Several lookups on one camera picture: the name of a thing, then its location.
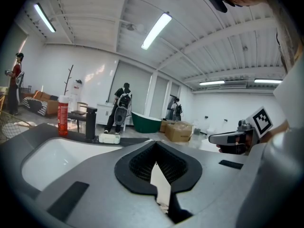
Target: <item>cardboard box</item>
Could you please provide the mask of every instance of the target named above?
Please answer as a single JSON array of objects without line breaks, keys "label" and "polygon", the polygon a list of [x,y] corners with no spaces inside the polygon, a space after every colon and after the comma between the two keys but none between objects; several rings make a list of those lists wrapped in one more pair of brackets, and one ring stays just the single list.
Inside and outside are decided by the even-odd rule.
[{"label": "cardboard box", "polygon": [[160,128],[160,132],[161,133],[165,133],[166,132],[166,127],[168,124],[175,124],[176,122],[175,121],[172,121],[172,120],[162,120],[161,121],[161,128]]},{"label": "cardboard box", "polygon": [[166,137],[172,142],[188,142],[192,136],[193,126],[187,122],[177,122],[166,126]]}]

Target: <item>window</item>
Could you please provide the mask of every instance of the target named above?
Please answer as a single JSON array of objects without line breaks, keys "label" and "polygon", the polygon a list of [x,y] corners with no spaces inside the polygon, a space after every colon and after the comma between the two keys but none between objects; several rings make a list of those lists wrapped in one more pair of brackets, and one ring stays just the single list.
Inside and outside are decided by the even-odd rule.
[{"label": "window", "polygon": [[162,117],[162,107],[165,100],[168,81],[157,77],[154,95],[152,99],[150,116],[155,118]]},{"label": "window", "polygon": [[8,31],[0,48],[0,82],[1,86],[8,86],[9,77],[5,70],[12,70],[16,61],[16,53],[21,52],[21,47],[27,39],[27,34],[15,23]]},{"label": "window", "polygon": [[173,96],[173,95],[169,96],[169,103],[168,103],[167,113],[166,113],[166,119],[168,119],[168,120],[172,120],[173,119],[173,109],[172,109],[172,106],[173,106],[173,103],[174,103],[174,101],[175,101],[176,98],[177,97]]},{"label": "window", "polygon": [[171,95],[178,97],[178,93],[179,93],[179,86],[176,85],[175,83],[172,83],[172,87],[171,87]]},{"label": "window", "polygon": [[114,102],[115,92],[122,88],[124,83],[129,83],[132,92],[132,111],[143,114],[151,75],[136,66],[120,61],[112,83],[109,102]]}]

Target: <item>fluorescent ceiling light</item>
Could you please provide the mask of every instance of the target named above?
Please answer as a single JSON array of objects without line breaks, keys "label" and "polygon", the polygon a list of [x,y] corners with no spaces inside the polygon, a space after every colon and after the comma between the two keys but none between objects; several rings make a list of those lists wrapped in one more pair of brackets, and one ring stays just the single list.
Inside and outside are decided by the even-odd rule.
[{"label": "fluorescent ceiling light", "polygon": [[199,85],[201,85],[201,86],[209,86],[209,85],[220,85],[220,84],[224,84],[224,83],[225,83],[225,81],[221,80],[221,81],[203,82],[203,83],[200,83]]},{"label": "fluorescent ceiling light", "polygon": [[37,4],[34,5],[34,8],[36,9],[39,16],[42,18],[43,22],[47,25],[49,30],[54,33],[56,30],[55,30],[54,26],[51,24],[51,22],[49,21],[49,19],[47,18],[47,16],[44,13],[41,5],[39,3],[37,3]]},{"label": "fluorescent ceiling light", "polygon": [[156,24],[153,26],[149,34],[147,35],[146,39],[142,44],[142,49],[147,50],[158,34],[165,28],[165,26],[172,20],[172,17],[167,14],[163,13],[161,17],[158,19]]},{"label": "fluorescent ceiling light", "polygon": [[264,84],[280,84],[282,80],[274,80],[274,79],[256,79],[255,83],[264,83]]}]

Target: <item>red shirt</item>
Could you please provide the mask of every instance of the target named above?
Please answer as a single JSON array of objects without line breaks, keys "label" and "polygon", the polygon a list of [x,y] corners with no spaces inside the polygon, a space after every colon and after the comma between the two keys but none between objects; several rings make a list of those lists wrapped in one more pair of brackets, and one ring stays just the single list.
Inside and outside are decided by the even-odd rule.
[{"label": "red shirt", "polygon": [[18,75],[21,73],[21,67],[20,64],[16,64],[13,68],[13,74],[15,74],[15,77],[11,77],[10,78],[10,83],[9,85],[11,86],[15,86],[16,85],[16,77],[18,77]]}]

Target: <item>camera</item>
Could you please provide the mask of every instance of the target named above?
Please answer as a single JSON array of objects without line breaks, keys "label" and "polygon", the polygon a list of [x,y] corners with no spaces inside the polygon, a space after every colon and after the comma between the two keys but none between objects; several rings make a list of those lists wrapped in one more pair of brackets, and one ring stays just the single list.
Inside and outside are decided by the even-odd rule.
[{"label": "camera", "polygon": [[13,71],[12,70],[5,70],[4,71],[4,74],[6,75],[6,76],[8,76],[8,74],[11,74]]}]

